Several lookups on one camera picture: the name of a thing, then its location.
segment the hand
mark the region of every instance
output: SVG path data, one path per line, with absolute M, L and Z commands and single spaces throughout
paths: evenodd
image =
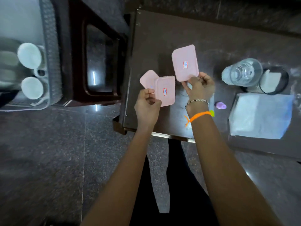
M 138 119 L 137 130 L 152 132 L 158 120 L 162 102 L 155 99 L 155 95 L 152 94 L 154 92 L 153 89 L 140 90 L 134 107 Z
M 188 82 L 192 85 L 192 89 L 187 86 L 187 82 L 182 82 L 182 85 L 189 96 L 189 101 L 194 99 L 205 99 L 209 101 L 215 92 L 214 81 L 204 72 L 200 72 L 198 77 L 192 77 Z M 191 117 L 198 112 L 208 110 L 208 106 L 205 102 L 193 102 L 189 104 L 186 109 L 189 117 Z

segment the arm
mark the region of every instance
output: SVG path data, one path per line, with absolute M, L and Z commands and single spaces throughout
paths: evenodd
M 208 75 L 200 72 L 200 77 L 190 79 L 192 90 L 183 83 L 190 100 L 209 100 L 215 90 L 214 82 Z M 208 111 L 205 102 L 193 102 L 187 106 L 190 118 L 204 111 Z M 281 225 L 222 139 L 212 117 L 203 115 L 191 126 L 206 186 L 220 225 Z
M 160 100 L 153 97 L 152 89 L 140 91 L 135 110 L 138 119 L 137 131 L 108 183 L 85 216 L 81 226 L 129 225 L 148 142 L 158 119 Z

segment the leg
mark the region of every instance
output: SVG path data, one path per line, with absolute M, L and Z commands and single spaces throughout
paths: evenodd
M 156 215 L 159 215 L 159 209 L 153 193 L 150 166 L 146 156 L 130 225 L 145 224 L 145 219 L 154 219 Z
M 199 184 L 186 161 L 181 141 L 168 140 L 167 182 L 170 193 L 170 214 L 182 213 L 186 219 L 206 217 L 218 225 L 209 196 Z

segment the black pants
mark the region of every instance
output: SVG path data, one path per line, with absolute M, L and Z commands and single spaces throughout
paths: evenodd
M 168 139 L 168 145 L 169 213 L 159 213 L 146 156 L 130 225 L 219 225 L 209 196 L 189 169 L 181 141 Z

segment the orange thread bracelet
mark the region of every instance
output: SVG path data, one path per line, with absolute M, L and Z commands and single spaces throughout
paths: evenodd
M 199 117 L 201 117 L 202 115 L 205 115 L 205 114 L 208 114 L 208 115 L 211 116 L 211 113 L 210 113 L 209 111 L 197 113 L 197 114 L 195 114 L 190 120 L 188 119 L 188 117 L 186 117 L 186 116 L 184 115 L 184 117 L 186 117 L 186 119 L 188 120 L 188 122 L 187 122 L 187 124 L 185 125 L 185 127 L 187 127 L 187 125 L 188 125 L 189 123 L 191 123 L 192 121 L 194 121 L 196 118 L 199 118 Z

